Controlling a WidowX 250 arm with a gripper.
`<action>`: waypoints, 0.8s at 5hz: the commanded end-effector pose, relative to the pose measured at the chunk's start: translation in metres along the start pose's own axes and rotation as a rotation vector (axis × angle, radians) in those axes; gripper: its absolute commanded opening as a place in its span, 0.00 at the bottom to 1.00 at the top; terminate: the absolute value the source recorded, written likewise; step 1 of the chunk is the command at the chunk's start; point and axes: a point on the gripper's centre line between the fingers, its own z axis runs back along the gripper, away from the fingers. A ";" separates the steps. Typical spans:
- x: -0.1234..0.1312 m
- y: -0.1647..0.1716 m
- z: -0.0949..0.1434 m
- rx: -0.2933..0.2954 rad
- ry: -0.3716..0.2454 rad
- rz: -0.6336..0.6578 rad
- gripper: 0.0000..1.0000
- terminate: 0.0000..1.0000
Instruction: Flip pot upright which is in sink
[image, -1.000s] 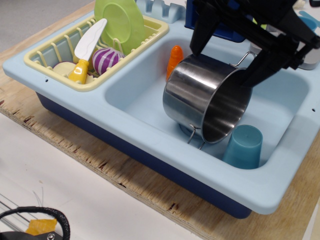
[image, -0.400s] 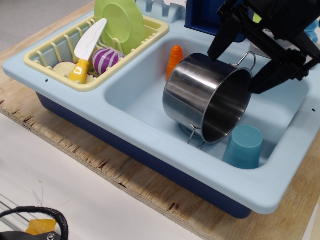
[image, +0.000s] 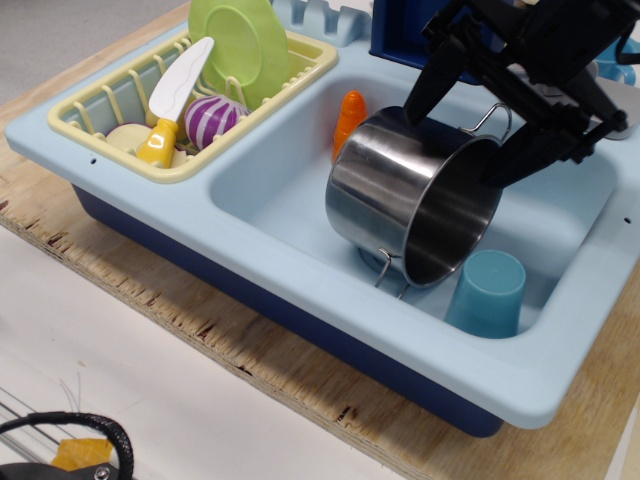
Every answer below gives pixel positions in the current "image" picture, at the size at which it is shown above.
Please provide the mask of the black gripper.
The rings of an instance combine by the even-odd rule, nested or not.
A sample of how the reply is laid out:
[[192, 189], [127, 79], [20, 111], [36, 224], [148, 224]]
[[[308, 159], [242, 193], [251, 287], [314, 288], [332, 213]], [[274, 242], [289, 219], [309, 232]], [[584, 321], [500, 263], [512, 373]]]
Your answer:
[[[423, 31], [432, 54], [406, 99], [405, 117], [418, 125], [468, 72], [525, 122], [487, 161], [484, 185], [503, 189], [558, 160], [580, 162], [626, 126], [625, 113], [586, 67], [638, 18], [636, 1], [540, 1], [528, 8], [450, 1]], [[512, 64], [576, 104], [549, 104], [509, 70]]]

